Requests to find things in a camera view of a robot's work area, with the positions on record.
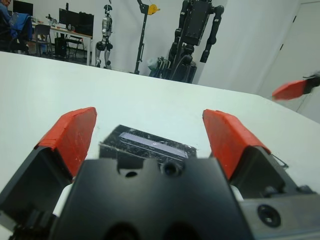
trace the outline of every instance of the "white wall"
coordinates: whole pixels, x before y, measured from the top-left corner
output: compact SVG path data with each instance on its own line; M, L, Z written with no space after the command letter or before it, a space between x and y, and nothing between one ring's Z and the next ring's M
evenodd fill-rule
M299 0L228 0L199 85L256 93L277 57Z
M59 19L59 8L65 9L66 2L69 3L69 10L73 12L86 12L94 15L93 43L102 39L101 21L104 16L104 5L109 4L109 0L79 1L79 0L22 0L33 3L33 15L41 21L47 23L46 16ZM183 0L143 0L145 4L151 2L156 4L161 10L153 15L149 15L146 22L144 36L143 62L140 64L140 74L149 75L147 60L153 57L167 57L170 47L174 41L175 30L179 25L180 11ZM226 5L227 0L216 0L215 5ZM113 19L113 33L110 41L113 50L110 55L111 66L114 70L133 72L136 66L138 46L142 31L144 15L140 12L137 0L112 0L111 16ZM209 20L207 30L204 33L200 47L195 48L194 60L199 63L202 51L205 48L207 38L210 34L211 22ZM104 66L104 56L100 56Z

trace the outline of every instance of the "cable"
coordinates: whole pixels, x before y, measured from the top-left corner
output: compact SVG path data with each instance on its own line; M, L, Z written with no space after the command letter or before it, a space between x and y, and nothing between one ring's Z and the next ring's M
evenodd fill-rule
M171 80L174 79L174 76L175 76L175 74L176 74L176 72L177 72L178 67L180 66L182 60L183 60L186 56L187 56L187 55L184 55L184 56L180 59L180 61L178 62L178 64L176 65L175 70L174 70L174 72L173 72L173 74L172 74Z

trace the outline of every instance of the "robot leg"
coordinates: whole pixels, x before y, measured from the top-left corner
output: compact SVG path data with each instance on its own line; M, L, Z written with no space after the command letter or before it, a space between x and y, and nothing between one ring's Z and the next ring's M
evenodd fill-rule
M105 61L105 69L111 69L111 62L109 61L110 50L113 48L111 43L106 45L106 49L104 50L104 61Z
M101 41L98 41L95 45L95 66L97 68L100 68L100 65L101 65L100 53L103 50L105 50L103 43Z

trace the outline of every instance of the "screw hole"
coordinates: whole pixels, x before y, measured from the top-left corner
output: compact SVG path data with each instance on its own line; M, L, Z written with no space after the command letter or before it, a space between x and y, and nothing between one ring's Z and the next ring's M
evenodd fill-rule
M269 205L260 205L257 209L260 220L271 228L281 225L281 218L277 210Z
M174 163L170 162L163 166L163 173L169 177L176 177L180 174L180 171Z
M135 171L130 171L125 175L125 177L126 178L132 178L132 177L135 177L137 175L138 175L138 173L136 173Z

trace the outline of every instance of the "blue jacket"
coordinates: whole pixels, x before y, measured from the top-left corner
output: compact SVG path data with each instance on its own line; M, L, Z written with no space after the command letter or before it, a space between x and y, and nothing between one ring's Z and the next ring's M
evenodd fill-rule
M9 15L8 8L0 2L0 12L2 13L4 20L11 27L10 34L13 38L18 36L18 31L21 31L25 24L28 38L32 39L32 23L29 14L25 13L13 13L12 17Z
M2 13L4 19L6 20L7 23L10 21L10 15L8 8L0 2L0 12Z
M11 36L13 38L18 36L17 30L21 31L26 25L25 27L28 33L28 38L32 39L32 23L31 16L29 14L15 12L11 17L9 24L13 28L11 29Z

